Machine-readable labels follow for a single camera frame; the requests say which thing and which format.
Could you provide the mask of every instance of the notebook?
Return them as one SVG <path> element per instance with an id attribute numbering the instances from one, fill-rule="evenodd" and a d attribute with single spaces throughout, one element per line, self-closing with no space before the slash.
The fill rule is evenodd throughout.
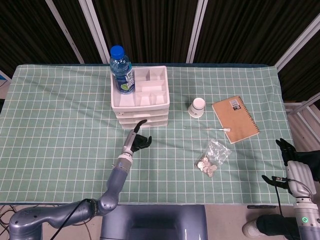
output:
<path id="1" fill-rule="evenodd" d="M 230 128 L 225 132 L 231 144 L 250 138 L 259 133 L 259 129 L 248 112 L 240 96 L 233 96 L 212 104 L 223 128 Z"/>

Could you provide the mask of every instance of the plastic bottle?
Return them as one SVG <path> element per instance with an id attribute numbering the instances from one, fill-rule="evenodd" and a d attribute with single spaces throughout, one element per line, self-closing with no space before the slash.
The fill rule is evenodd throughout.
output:
<path id="1" fill-rule="evenodd" d="M 115 45 L 110 50 L 110 69 L 115 79 L 116 88 L 122 94 L 130 94 L 135 89 L 135 79 L 132 65 L 129 58 L 125 55 L 122 46 Z"/>

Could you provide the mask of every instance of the plastic bag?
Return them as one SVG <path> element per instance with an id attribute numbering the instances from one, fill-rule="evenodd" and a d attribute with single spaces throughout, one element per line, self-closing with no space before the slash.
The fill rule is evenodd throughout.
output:
<path id="1" fill-rule="evenodd" d="M 202 154 L 201 158 L 195 162 L 194 166 L 212 178 L 214 172 L 225 162 L 230 154 L 230 149 L 218 141 L 211 139 L 206 151 Z"/>

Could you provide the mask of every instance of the white shoe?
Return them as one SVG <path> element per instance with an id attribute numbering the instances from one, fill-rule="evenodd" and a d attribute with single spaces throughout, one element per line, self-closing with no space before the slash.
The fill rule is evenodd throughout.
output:
<path id="1" fill-rule="evenodd" d="M 249 221 L 242 227 L 242 232 L 247 238 L 259 238 L 266 236 L 257 228 L 257 220 Z"/>

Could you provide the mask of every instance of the black curtain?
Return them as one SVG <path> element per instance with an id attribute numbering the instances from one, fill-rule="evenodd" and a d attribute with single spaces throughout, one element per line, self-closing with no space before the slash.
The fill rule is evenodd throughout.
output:
<path id="1" fill-rule="evenodd" d="M 319 31 L 283 67 L 278 76 L 284 100 L 301 102 L 320 92 Z"/>
<path id="2" fill-rule="evenodd" d="M 21 64 L 78 64 L 44 0 L 0 1 L 0 69 L 12 77 Z"/>
<path id="3" fill-rule="evenodd" d="M 185 63 L 197 0 L 94 0 L 110 49 L 134 63 Z"/>
<path id="4" fill-rule="evenodd" d="M 95 41 L 91 35 L 78 0 L 54 0 L 66 28 L 68 29 L 85 64 L 102 64 Z"/>
<path id="5" fill-rule="evenodd" d="M 209 0 L 194 62 L 274 65 L 319 13 L 319 0 Z"/>

